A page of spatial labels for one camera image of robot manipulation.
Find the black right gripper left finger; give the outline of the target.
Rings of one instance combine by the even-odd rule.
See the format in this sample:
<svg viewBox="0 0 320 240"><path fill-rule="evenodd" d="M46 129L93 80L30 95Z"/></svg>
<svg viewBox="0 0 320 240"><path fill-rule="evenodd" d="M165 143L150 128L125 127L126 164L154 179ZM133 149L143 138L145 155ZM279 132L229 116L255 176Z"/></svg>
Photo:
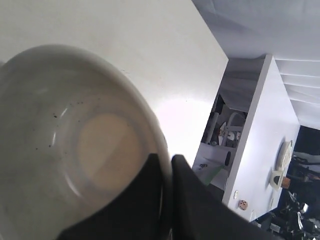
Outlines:
<svg viewBox="0 0 320 240"><path fill-rule="evenodd" d="M64 229L59 240L162 240L162 173L151 153L128 187L108 205Z"/></svg>

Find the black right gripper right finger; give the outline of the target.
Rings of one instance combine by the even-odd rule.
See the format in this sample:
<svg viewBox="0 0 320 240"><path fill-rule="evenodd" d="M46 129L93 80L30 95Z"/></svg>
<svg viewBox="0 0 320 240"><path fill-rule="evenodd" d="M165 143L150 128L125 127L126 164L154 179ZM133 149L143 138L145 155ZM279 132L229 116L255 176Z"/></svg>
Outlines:
<svg viewBox="0 0 320 240"><path fill-rule="evenodd" d="M175 240L273 240L275 236L249 223L216 200L183 155L171 161L172 234Z"/></svg>

